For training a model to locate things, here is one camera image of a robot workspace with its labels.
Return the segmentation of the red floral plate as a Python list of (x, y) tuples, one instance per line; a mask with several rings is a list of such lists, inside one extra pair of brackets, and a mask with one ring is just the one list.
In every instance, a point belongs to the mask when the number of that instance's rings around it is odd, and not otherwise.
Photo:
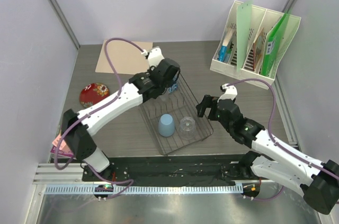
[(91, 83), (85, 86), (79, 95), (79, 102), (84, 108), (91, 107), (110, 96), (110, 90), (102, 83)]

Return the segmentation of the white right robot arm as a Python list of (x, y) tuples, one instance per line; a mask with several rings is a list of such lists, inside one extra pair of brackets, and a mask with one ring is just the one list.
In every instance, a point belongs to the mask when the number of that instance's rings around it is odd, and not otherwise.
[(338, 203), (338, 164), (309, 157), (270, 136), (260, 123), (246, 118), (231, 99), (205, 95), (196, 106), (197, 115), (218, 121), (239, 144), (250, 149), (239, 166), (243, 178), (273, 180), (299, 194), (314, 210), (328, 215)]

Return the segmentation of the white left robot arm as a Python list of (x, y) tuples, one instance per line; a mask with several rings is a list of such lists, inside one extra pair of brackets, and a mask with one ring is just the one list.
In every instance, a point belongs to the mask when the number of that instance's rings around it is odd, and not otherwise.
[(71, 109), (66, 111), (61, 137), (74, 157), (89, 164), (101, 181), (109, 180), (113, 168), (92, 137), (125, 111), (164, 94), (176, 82), (179, 74), (178, 63), (165, 58), (146, 72), (132, 76), (121, 89), (97, 104), (77, 113)]

